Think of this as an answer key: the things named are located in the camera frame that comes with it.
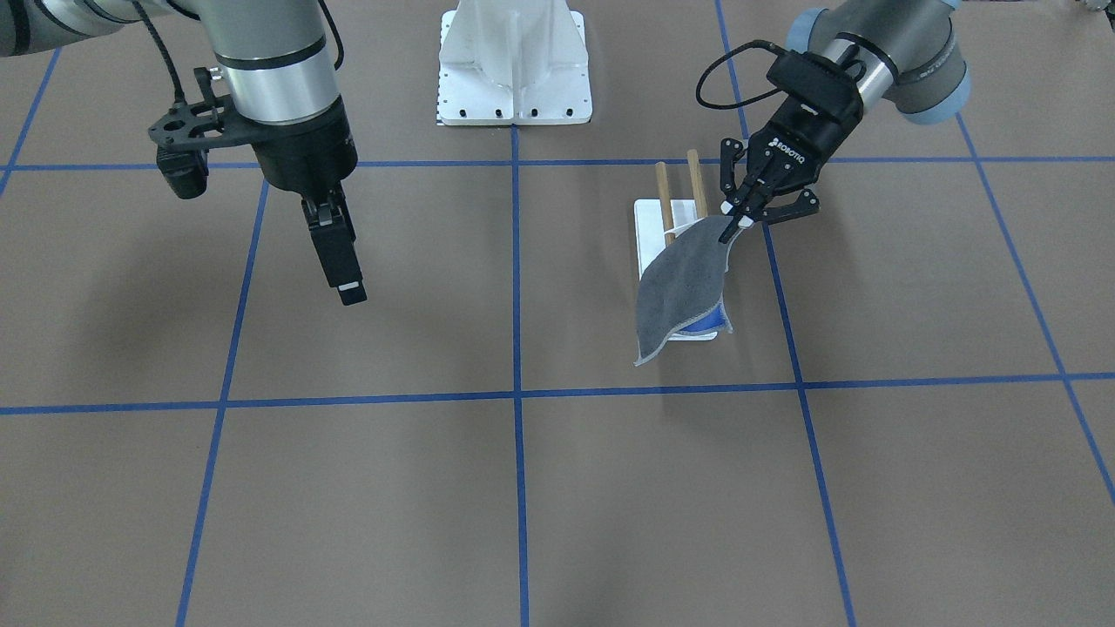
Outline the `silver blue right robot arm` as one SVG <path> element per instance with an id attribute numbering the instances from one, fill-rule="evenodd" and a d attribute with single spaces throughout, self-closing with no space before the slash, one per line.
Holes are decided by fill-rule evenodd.
<path id="1" fill-rule="evenodd" d="M 202 25 L 214 67 L 186 99 L 156 16 Z M 343 180 L 358 163 L 337 81 L 345 47 L 323 1 L 4 1 L 3 56 L 39 54 L 144 25 L 172 83 L 151 124 L 155 163 L 180 199 L 207 189 L 211 149 L 248 145 L 266 183 L 295 193 L 327 282 L 346 306 L 367 298 Z"/>

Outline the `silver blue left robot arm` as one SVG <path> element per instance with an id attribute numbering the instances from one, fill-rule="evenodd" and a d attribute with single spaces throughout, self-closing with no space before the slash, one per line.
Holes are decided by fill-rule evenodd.
<path id="1" fill-rule="evenodd" d="M 753 222 L 820 211 L 811 186 L 841 144 L 882 100 L 932 125 L 963 108 L 970 69 L 952 23 L 956 1 L 845 1 L 802 12 L 786 44 L 757 39 L 741 50 L 775 56 L 766 73 L 785 100 L 748 139 L 723 139 L 720 191 L 730 218 L 721 243 Z"/>

